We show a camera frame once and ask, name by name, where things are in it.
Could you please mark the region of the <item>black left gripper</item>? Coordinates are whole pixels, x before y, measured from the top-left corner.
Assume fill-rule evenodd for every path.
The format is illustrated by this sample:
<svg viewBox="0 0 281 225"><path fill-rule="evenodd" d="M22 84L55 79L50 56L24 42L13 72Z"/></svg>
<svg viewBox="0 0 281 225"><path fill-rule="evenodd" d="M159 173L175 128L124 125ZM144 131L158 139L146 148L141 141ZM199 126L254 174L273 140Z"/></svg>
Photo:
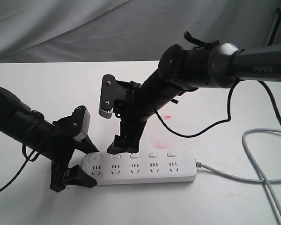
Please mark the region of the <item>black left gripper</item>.
<svg viewBox="0 0 281 225"><path fill-rule="evenodd" d="M51 160L50 189L55 192L64 190L66 186L92 188L97 185L97 181L86 174L79 165L68 167L76 149L85 154L99 152L88 135L78 142L73 138L73 120L71 114L54 121L53 133L41 145L42 155Z"/></svg>

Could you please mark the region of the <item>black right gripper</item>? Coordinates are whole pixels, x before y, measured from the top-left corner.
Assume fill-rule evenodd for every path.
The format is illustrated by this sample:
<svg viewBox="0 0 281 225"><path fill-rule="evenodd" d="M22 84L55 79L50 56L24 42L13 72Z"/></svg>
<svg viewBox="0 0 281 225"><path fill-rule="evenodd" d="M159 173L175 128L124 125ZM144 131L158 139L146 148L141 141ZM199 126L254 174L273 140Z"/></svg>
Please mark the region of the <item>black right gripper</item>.
<svg viewBox="0 0 281 225"><path fill-rule="evenodd" d="M114 136L107 149L109 154L138 153L142 133L152 115L149 97L154 89L149 80L143 84L117 81L114 113L120 118L120 134Z"/></svg>

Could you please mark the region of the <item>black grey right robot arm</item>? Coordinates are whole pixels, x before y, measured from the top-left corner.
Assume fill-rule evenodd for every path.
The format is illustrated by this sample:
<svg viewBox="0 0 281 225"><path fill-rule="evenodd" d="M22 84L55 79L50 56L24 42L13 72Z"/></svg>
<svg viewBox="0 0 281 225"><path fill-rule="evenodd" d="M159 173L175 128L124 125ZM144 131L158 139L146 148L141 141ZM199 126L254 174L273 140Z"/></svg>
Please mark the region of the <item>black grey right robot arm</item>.
<svg viewBox="0 0 281 225"><path fill-rule="evenodd" d="M203 42L189 32L184 38L194 48L185 50L178 44L169 47L144 83L103 76L99 113L120 119L120 133L108 153L137 153L147 120L167 103L175 102L176 96L199 88L232 91L244 80L281 82L281 44L244 50L218 40Z"/></svg>

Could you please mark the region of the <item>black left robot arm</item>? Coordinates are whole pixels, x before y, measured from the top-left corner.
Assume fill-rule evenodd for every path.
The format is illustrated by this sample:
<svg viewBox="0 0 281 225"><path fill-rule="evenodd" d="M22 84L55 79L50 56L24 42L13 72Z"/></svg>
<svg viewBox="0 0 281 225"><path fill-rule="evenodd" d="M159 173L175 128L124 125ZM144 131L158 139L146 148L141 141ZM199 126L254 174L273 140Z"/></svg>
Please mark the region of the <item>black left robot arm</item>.
<svg viewBox="0 0 281 225"><path fill-rule="evenodd" d="M37 158L28 156L27 148L51 161L50 189L55 192L68 185L87 188L97 185L79 165L68 167L75 150L85 154L98 152L88 136L89 122L90 114L81 105L70 116L49 123L41 112L32 110L12 92L0 87L0 132L22 144L27 162Z"/></svg>

